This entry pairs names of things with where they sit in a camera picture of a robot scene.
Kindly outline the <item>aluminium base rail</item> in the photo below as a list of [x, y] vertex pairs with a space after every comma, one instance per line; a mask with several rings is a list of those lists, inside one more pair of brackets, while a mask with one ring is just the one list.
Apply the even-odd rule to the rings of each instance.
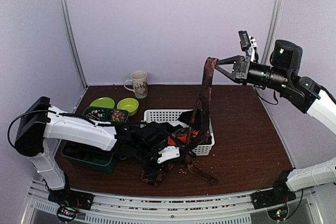
[[278, 223], [275, 214], [289, 211], [282, 223], [325, 223], [313, 189], [297, 199], [256, 209], [252, 192], [195, 197], [140, 197], [93, 193], [91, 209], [75, 219], [57, 214], [45, 184], [33, 180], [19, 223]]

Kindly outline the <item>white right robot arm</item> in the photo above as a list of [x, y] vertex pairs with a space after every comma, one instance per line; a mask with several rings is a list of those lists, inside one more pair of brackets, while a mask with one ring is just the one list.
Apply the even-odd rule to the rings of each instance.
[[[275, 42], [270, 65], [252, 61], [250, 55], [219, 60], [216, 70], [239, 84], [253, 84], [272, 89], [303, 114], [335, 132], [335, 98], [322, 85], [298, 75], [303, 49], [286, 40]], [[312, 186], [335, 182], [335, 158], [302, 169], [283, 172], [269, 192], [272, 203], [279, 204], [295, 192]]]

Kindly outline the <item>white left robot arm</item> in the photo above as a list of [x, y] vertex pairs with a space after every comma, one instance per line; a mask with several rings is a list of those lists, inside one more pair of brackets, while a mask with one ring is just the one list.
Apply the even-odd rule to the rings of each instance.
[[18, 123], [9, 144], [27, 157], [49, 189], [64, 205], [76, 197], [70, 190], [66, 173], [49, 153], [45, 139], [60, 139], [112, 152], [121, 157], [136, 157], [156, 164], [180, 157], [184, 143], [154, 123], [99, 122], [83, 115], [62, 111], [50, 104], [48, 97], [38, 98], [29, 109], [14, 118], [8, 128]]

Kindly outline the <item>green compartment tray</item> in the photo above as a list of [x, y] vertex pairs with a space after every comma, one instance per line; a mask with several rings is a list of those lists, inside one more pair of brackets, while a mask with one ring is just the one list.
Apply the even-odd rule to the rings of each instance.
[[[85, 109], [83, 115], [90, 120], [112, 122], [111, 112], [113, 110], [119, 109], [107, 109], [90, 106]], [[123, 111], [127, 115], [126, 121], [128, 121], [128, 111], [121, 111]], [[117, 164], [116, 157], [111, 152], [103, 151], [94, 146], [79, 144], [70, 141], [67, 141], [64, 144], [61, 150], [61, 155], [68, 161], [70, 161], [73, 166], [78, 166], [107, 174], [112, 173]]]

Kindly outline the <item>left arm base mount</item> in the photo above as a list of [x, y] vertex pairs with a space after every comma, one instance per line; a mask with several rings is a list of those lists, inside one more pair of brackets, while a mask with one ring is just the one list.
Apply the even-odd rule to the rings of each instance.
[[58, 205], [56, 217], [63, 223], [74, 221], [83, 217], [84, 210], [90, 210], [94, 195], [79, 191], [72, 191], [69, 199], [57, 198], [55, 194], [49, 193], [48, 200]]

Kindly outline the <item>left aluminium frame post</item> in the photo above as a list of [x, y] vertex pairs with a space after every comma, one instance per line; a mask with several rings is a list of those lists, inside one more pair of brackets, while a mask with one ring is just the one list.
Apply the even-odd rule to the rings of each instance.
[[84, 89], [86, 89], [88, 87], [88, 84], [87, 84], [85, 74], [82, 68], [82, 64], [79, 58], [78, 49], [77, 49], [77, 45], [76, 45], [75, 37], [74, 37], [74, 32], [73, 32], [72, 25], [71, 25], [67, 0], [60, 0], [60, 4], [61, 4], [62, 15], [64, 19], [64, 24], [65, 24], [66, 35], [67, 35], [67, 39], [68, 39], [68, 43], [70, 47], [70, 52], [74, 60], [75, 68], [79, 76], [81, 85]]

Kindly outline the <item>orange navy striped tie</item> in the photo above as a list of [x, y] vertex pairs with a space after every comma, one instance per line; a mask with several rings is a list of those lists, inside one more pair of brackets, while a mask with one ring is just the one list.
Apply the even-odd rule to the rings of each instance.
[[[193, 139], [197, 138], [198, 134], [199, 134], [199, 131], [192, 130], [189, 143], [191, 143]], [[167, 141], [168, 146], [177, 146], [174, 139], [178, 139], [179, 143], [186, 145], [187, 135], [188, 135], [188, 128], [186, 127], [173, 132], [172, 133], [173, 138], [171, 137], [168, 138], [168, 141]]]

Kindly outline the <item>lime green plate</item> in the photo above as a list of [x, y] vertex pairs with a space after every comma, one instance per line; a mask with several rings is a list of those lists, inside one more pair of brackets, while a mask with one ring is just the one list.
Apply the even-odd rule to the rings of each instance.
[[110, 97], [101, 97], [97, 98], [90, 103], [92, 107], [99, 107], [99, 108], [107, 108], [107, 109], [114, 109], [115, 101]]

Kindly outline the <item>aluminium frame post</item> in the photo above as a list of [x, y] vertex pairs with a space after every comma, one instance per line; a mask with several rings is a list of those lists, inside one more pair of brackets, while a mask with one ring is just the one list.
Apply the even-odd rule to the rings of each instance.
[[87, 84], [85, 74], [82, 68], [82, 64], [79, 58], [78, 49], [77, 49], [77, 45], [76, 45], [75, 37], [74, 37], [74, 32], [73, 32], [72, 25], [71, 25], [67, 0], [60, 0], [60, 4], [61, 4], [62, 15], [64, 19], [64, 24], [65, 24], [66, 35], [67, 35], [67, 39], [68, 39], [68, 43], [70, 47], [70, 52], [74, 60], [75, 68], [79, 76], [81, 85], [84, 89], [86, 89], [88, 87], [88, 84]]
[[263, 35], [263, 37], [257, 37], [259, 63], [269, 64], [269, 58], [275, 42], [275, 35], [280, 25], [283, 6], [284, 0], [271, 0], [267, 19], [264, 22], [266, 24], [266, 28], [264, 29], [265, 35]]

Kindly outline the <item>cream patterned mug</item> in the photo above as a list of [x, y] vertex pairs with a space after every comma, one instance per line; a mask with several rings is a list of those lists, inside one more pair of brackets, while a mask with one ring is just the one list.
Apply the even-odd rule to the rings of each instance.
[[148, 96], [148, 73], [135, 71], [130, 74], [130, 79], [123, 84], [124, 88], [134, 93], [137, 99], [144, 99]]

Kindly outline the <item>rolled tie in tray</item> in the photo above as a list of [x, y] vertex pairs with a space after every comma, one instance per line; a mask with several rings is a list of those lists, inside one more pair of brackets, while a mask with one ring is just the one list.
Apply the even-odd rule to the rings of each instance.
[[121, 110], [113, 110], [111, 112], [112, 122], [125, 122], [127, 120], [127, 115]]

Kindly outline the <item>white perforated plastic basket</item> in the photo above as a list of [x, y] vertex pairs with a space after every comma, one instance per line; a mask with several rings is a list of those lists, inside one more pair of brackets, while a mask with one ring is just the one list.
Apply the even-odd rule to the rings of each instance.
[[[143, 114], [144, 122], [156, 122], [156, 123], [169, 123], [172, 126], [180, 125], [182, 127], [187, 127], [187, 124], [180, 122], [178, 120], [179, 116], [188, 110], [186, 109], [149, 109], [145, 110]], [[201, 144], [193, 149], [197, 156], [207, 156], [209, 155], [212, 147], [215, 144], [215, 136], [213, 133], [213, 128], [211, 122], [209, 122], [209, 133], [211, 138], [206, 144]]]

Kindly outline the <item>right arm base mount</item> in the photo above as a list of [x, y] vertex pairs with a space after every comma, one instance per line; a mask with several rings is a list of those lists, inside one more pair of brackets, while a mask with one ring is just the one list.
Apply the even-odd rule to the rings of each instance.
[[289, 216], [288, 203], [296, 199], [296, 194], [281, 188], [257, 190], [251, 194], [254, 209], [267, 210], [267, 215], [272, 221], [285, 221]]

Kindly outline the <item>dark red patterned tie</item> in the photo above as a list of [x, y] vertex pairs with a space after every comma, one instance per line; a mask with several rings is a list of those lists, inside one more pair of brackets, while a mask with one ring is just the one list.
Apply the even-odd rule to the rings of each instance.
[[152, 185], [154, 187], [159, 187], [162, 181], [164, 174], [172, 169], [174, 163], [177, 161], [181, 161], [186, 164], [188, 171], [195, 176], [201, 178], [202, 180], [206, 181], [211, 185], [216, 185], [218, 183], [218, 179], [213, 177], [212, 175], [202, 171], [194, 164], [194, 158], [196, 154], [194, 153], [193, 149], [201, 144], [206, 144], [211, 135], [209, 133], [209, 110], [210, 110], [210, 103], [211, 103], [211, 92], [212, 92], [212, 82], [213, 82], [213, 74], [215, 71], [215, 67], [217, 65], [218, 60], [216, 58], [207, 58], [204, 65], [203, 70], [203, 78], [202, 78], [202, 85], [198, 95], [198, 100], [196, 106], [194, 108], [191, 123], [194, 122], [197, 110], [202, 110], [202, 120], [206, 120], [206, 124], [204, 129], [199, 131], [197, 138], [193, 139], [191, 143], [190, 136], [192, 131], [192, 125], [188, 127], [188, 135], [187, 135], [187, 143], [186, 145], [181, 144], [180, 148], [180, 157], [168, 160], [162, 164], [158, 164], [157, 161], [150, 164], [144, 164], [142, 168], [142, 175], [141, 181]]

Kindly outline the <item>right aluminium frame post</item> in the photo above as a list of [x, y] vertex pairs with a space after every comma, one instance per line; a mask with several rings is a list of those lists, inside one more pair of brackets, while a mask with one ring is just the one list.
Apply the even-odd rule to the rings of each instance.
[[257, 37], [259, 63], [269, 64], [269, 58], [275, 42], [275, 35], [280, 25], [283, 6], [284, 0], [271, 0], [267, 19], [264, 22], [266, 24], [266, 28], [264, 29], [265, 35], [263, 35], [263, 37]]

